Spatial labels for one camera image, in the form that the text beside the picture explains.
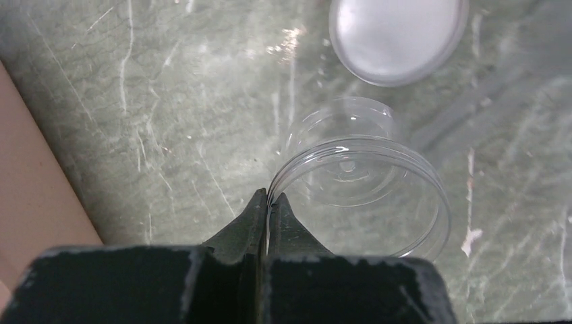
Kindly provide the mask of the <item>clear plastic jar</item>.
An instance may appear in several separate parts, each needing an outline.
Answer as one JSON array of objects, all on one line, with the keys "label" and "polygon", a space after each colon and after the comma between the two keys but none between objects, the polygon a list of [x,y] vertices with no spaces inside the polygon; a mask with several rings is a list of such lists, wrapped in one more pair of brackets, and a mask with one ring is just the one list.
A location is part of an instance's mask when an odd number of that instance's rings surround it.
[{"label": "clear plastic jar", "polygon": [[435,259],[451,208],[431,163],[387,105],[342,97],[289,113],[268,205],[337,254]]}]

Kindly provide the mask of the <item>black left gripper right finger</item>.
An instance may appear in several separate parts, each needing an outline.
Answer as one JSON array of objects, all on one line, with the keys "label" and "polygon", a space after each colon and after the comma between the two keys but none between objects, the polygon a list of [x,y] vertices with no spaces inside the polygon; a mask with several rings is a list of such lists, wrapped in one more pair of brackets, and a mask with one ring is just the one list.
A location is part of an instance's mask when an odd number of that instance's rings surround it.
[{"label": "black left gripper right finger", "polygon": [[303,247],[316,241],[281,194],[270,210],[270,243],[264,264],[264,323],[456,323],[447,287],[425,259],[340,256],[288,249],[293,229]]}]

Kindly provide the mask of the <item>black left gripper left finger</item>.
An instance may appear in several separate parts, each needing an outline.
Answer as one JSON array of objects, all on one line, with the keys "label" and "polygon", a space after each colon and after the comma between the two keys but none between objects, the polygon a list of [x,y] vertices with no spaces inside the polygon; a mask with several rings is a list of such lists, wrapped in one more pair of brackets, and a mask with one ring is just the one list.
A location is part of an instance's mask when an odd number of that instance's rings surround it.
[{"label": "black left gripper left finger", "polygon": [[2,323],[259,323],[267,193],[199,245],[58,246],[25,270]]}]

